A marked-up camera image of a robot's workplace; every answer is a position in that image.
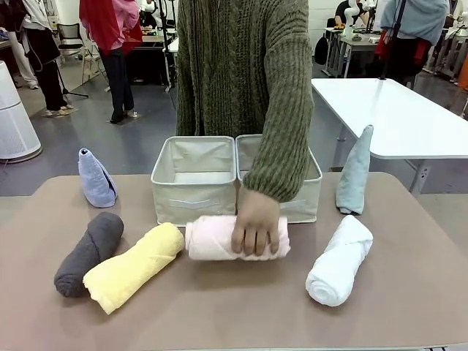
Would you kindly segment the person's left hand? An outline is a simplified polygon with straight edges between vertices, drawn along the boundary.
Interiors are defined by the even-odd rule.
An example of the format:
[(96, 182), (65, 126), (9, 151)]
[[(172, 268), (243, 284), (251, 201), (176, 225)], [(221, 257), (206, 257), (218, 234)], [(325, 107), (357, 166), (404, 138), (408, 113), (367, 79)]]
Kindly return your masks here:
[(231, 247), (235, 253), (260, 256), (269, 246), (271, 254), (279, 249), (280, 204), (262, 193), (241, 188)]

